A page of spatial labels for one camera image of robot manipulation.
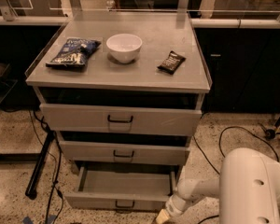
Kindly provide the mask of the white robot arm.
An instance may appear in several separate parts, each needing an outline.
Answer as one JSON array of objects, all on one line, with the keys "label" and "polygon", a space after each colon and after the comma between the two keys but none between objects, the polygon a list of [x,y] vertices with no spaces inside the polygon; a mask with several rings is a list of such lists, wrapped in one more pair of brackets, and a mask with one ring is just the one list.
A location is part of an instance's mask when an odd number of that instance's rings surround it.
[{"label": "white robot arm", "polygon": [[220,224],[280,224],[280,162],[250,148],[236,148],[216,179],[180,180],[156,224],[183,215],[206,197],[219,199]]}]

